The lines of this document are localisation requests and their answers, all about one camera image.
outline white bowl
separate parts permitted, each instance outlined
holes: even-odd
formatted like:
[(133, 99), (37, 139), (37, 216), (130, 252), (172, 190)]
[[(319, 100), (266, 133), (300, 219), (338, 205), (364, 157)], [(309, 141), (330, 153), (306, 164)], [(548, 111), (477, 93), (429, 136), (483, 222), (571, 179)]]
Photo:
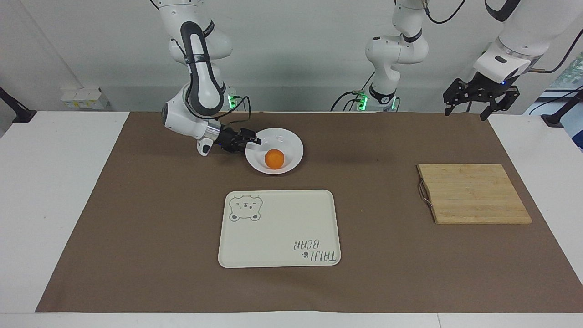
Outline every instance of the white bowl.
[[(281, 128), (269, 128), (257, 133), (261, 145), (249, 142), (245, 149), (247, 162), (259, 172), (280, 175), (293, 170), (304, 156), (304, 144), (293, 132)], [(265, 164), (265, 154), (271, 149), (278, 149), (285, 157), (280, 169), (270, 169)]]

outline brown paper mat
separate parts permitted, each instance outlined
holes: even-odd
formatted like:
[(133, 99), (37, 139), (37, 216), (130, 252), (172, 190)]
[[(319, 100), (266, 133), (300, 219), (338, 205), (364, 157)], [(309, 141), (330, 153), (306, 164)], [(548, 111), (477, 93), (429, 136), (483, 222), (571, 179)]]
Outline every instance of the brown paper mat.
[[(582, 285), (478, 116), (262, 113), (245, 126), (294, 131), (303, 162), (266, 176), (131, 113), (37, 311), (583, 312)], [(418, 163), (502, 164), (533, 224), (434, 224)], [(225, 196), (273, 189), (334, 194), (337, 266), (219, 266)]]

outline bear logo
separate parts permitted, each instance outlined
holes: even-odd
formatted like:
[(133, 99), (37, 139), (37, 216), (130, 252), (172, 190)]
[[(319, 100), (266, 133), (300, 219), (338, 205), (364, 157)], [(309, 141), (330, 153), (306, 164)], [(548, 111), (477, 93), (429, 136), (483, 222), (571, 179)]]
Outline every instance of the bear logo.
[(259, 197), (235, 197), (229, 201), (229, 206), (231, 207), (229, 219), (233, 222), (237, 222), (239, 219), (250, 219), (253, 222), (259, 221), (261, 218), (259, 210), (262, 205), (263, 200)]

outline wooden cutting board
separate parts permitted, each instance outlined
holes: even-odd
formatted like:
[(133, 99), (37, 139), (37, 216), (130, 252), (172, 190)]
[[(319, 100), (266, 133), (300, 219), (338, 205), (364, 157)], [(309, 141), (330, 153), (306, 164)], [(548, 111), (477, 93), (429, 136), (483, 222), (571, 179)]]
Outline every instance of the wooden cutting board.
[(437, 224), (530, 224), (502, 165), (419, 164)]

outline white tray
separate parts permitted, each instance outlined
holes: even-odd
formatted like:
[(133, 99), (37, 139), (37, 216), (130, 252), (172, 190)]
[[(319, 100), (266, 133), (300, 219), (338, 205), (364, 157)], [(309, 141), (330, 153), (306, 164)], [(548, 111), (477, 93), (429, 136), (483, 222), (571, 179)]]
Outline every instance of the white tray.
[(328, 190), (234, 191), (225, 199), (224, 268), (334, 266), (340, 241)]

